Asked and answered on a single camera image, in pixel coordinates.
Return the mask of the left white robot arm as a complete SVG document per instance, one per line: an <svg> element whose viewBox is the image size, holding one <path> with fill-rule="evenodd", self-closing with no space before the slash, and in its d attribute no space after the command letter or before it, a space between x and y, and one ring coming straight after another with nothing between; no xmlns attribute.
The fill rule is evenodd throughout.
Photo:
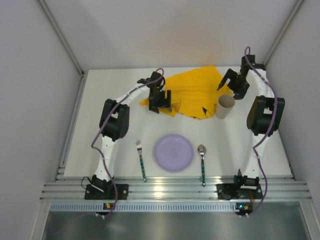
<svg viewBox="0 0 320 240"><path fill-rule="evenodd" d="M125 137L130 124L130 103L142 93L149 91L148 110L159 113L172 111L171 91L165 90L164 70L158 68L148 78L137 81L133 89L116 98L108 98L102 109L99 131L91 148L100 154L98 167L90 180L90 186L103 196L117 195L119 190L114 181L115 159L112 157L116 142Z"/></svg>

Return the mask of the yellow cloth placemat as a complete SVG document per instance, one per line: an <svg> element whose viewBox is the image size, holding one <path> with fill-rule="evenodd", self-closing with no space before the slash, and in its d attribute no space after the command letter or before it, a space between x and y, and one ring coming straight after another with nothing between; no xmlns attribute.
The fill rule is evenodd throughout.
<svg viewBox="0 0 320 240"><path fill-rule="evenodd" d="M158 108L159 112L171 117L182 114L197 120L211 118L218 98L232 94L227 86L217 90L222 78L215 66L203 66L161 80L159 84L165 83L165 95L171 90L172 112ZM142 100L140 105L149 107L149 99Z"/></svg>

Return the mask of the beige paper cup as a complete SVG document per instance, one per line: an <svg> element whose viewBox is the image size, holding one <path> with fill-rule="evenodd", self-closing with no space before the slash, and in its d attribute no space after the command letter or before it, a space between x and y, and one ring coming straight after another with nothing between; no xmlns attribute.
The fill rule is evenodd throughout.
<svg viewBox="0 0 320 240"><path fill-rule="evenodd" d="M221 95L217 100L215 115L218 119L224 119L235 106L235 99L227 94Z"/></svg>

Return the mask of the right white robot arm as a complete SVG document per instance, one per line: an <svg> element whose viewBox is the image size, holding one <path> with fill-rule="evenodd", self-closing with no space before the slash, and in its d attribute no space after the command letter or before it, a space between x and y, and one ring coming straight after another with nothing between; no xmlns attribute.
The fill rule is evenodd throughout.
<svg viewBox="0 0 320 240"><path fill-rule="evenodd" d="M271 136L278 130L285 108L285 99L271 87L266 67L256 62L253 54L241 58L239 70L229 68L218 89L231 91L224 106L217 100L215 113L217 159L221 169L231 174L230 183L219 183L219 199L261 199L265 179L262 158Z"/></svg>

